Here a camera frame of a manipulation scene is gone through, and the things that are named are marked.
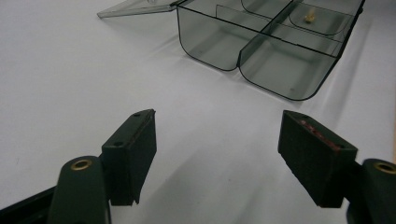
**tray compartment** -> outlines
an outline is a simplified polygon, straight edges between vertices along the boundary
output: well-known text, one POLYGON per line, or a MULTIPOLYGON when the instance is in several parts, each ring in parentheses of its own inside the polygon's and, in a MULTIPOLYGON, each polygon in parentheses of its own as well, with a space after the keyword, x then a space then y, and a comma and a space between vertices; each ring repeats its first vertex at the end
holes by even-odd
POLYGON ((314 7, 307 4, 296 4, 297 7, 289 14, 290 22, 302 29, 321 35, 337 35, 352 20, 352 16, 329 9, 314 7))
POLYGON ((272 23, 263 34, 271 35, 289 42, 324 54, 337 56, 342 42, 332 40, 322 35, 312 34, 294 27, 272 23))
POLYGON ((206 8, 193 4, 177 8, 180 43, 192 58, 230 71, 236 68, 239 51, 256 36, 254 29, 265 27, 268 21, 217 2, 221 1, 206 8), (203 13, 209 10, 214 16, 203 13))
POLYGON ((241 50, 239 69, 248 81, 302 101, 317 92, 336 61, 320 51, 258 34, 241 50))
POLYGON ((273 19, 290 0, 241 0, 241 2, 246 11, 273 19))
POLYGON ((304 0, 294 2, 302 2, 314 7, 326 8, 332 11, 355 16, 364 0, 304 0))

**white table surface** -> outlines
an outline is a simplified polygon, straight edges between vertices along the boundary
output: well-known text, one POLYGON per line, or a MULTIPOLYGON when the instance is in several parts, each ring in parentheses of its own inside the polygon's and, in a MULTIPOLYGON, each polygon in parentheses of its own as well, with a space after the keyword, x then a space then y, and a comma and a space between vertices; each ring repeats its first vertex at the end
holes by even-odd
POLYGON ((158 152, 136 206, 113 223, 346 223, 316 207, 277 153, 284 109, 367 158, 392 160, 396 2, 367 0, 339 63, 296 103, 186 55, 176 12, 100 20, 119 0, 0 1, 0 208, 98 156, 134 112, 154 108, 158 152))

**plastic tray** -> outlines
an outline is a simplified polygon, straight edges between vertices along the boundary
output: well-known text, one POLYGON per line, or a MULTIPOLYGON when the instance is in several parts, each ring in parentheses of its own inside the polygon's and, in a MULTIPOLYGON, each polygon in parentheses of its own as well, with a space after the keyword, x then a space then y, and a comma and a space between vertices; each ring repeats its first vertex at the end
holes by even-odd
POLYGON ((316 94, 343 54, 364 0, 140 0, 100 18, 177 10, 182 48, 294 101, 316 94))

